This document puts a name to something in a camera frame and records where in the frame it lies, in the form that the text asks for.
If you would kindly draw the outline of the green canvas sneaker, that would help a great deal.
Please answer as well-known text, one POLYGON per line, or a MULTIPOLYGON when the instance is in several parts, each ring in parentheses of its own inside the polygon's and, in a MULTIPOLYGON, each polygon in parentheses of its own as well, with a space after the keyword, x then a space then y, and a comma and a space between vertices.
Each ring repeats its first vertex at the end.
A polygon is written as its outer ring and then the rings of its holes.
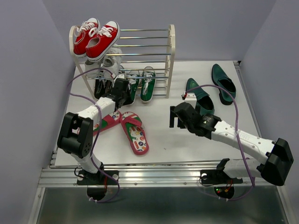
POLYGON ((140 77, 140 72, 138 70, 131 70, 127 74, 127 78, 129 80, 130 97, 125 102, 125 105, 131 105, 135 102, 136 91, 137 91, 139 81, 140 81, 139 77, 140 77))
POLYGON ((141 100, 143 103, 148 103, 152 100, 153 91, 156 83, 156 73, 151 66, 145 67, 142 72, 142 88, 141 88, 141 100))

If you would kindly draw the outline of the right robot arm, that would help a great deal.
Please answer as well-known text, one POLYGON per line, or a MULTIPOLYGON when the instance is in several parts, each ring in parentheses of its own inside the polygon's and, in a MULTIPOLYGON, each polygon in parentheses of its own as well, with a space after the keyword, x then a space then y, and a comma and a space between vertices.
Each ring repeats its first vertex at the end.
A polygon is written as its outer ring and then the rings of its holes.
POLYGON ((286 140, 267 140, 244 131, 236 131, 217 116, 201 116, 186 102, 170 107, 171 128, 174 127, 175 118, 178 118, 179 128, 186 128, 196 136, 224 143, 251 156, 245 160, 225 158, 216 168, 202 170, 203 184, 240 184, 244 177, 252 176, 262 178, 275 186, 284 185, 294 162, 286 140))

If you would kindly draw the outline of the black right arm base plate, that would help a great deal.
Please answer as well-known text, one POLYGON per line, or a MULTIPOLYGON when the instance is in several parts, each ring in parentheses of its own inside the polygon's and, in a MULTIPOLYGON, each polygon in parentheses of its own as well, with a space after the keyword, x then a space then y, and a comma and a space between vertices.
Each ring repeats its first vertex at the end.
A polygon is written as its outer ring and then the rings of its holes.
POLYGON ((201 183, 204 185, 218 185, 231 183, 232 181, 233 184, 242 184, 242 178, 231 178, 224 172, 225 165, 229 160, 229 158, 222 159, 214 169, 201 170, 201 183))

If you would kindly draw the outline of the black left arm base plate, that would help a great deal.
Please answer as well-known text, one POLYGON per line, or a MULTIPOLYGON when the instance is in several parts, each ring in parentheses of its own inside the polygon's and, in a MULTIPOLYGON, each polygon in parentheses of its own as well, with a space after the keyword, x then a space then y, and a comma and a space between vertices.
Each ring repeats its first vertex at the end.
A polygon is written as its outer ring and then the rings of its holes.
POLYGON ((89 185, 113 185, 116 186, 116 180, 106 177, 101 172, 96 174, 89 173, 85 170, 80 170, 78 172, 80 177, 77 177, 77 185, 79 186, 89 186, 89 185))

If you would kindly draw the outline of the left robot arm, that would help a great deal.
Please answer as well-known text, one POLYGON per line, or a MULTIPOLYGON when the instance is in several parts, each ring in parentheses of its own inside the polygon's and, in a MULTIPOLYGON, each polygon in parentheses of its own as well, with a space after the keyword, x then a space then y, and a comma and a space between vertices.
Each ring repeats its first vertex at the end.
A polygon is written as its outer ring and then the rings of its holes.
POLYGON ((116 78, 110 91, 93 105, 78 112, 65 114, 60 128, 57 147, 70 154, 81 166, 81 179, 89 179, 98 184, 103 181, 104 167, 93 154, 93 129, 95 124, 124 106, 130 99, 129 81, 116 78))

